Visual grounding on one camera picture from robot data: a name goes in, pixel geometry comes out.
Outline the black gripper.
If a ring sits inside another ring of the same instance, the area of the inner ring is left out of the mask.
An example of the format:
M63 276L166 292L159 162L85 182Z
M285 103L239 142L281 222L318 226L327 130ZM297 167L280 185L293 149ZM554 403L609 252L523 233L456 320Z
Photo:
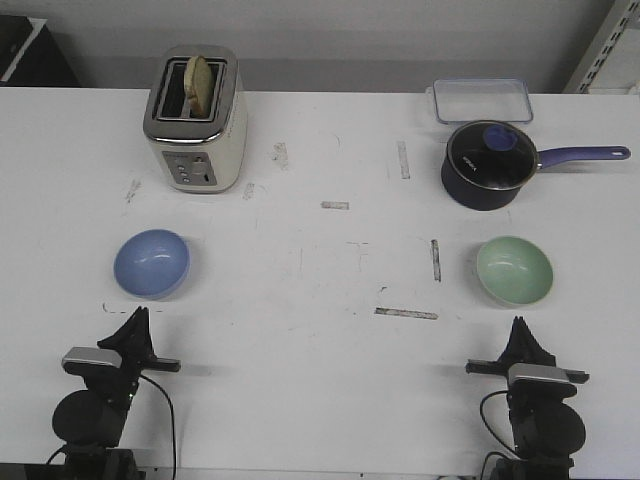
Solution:
M513 319L504 351L495 361L469 359L467 374L499 376L512 397L570 398L589 381L583 370L558 367L556 357L536 340L521 316Z
M97 346L109 350L136 350L142 354L118 353L122 366L110 372L83 376L85 386L104 400L132 400L139 388L139 379L146 370L177 373L181 362L157 357L152 352L149 329L149 309L139 306L112 335L99 340Z

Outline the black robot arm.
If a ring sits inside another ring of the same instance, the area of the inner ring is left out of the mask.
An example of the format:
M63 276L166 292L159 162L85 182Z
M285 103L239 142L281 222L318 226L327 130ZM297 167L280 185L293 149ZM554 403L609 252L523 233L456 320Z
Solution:
M64 397L52 416L52 428L64 442L60 479L145 479L132 450L119 446L133 399L142 380L157 387L146 371L177 373L181 363L155 354L149 309L131 314L112 335L95 347L73 347L61 366L85 385Z
M590 375L582 370L560 368L531 333L521 316L514 318L505 347L495 361L468 360L468 374L494 375L506 380L504 390L492 392L480 401L484 426L506 453L487 453L484 464L496 459L481 479L568 479L574 466L571 455L586 441L586 427L579 414L564 403L577 394L577 386ZM509 446L489 426L487 400L506 397L513 444Z

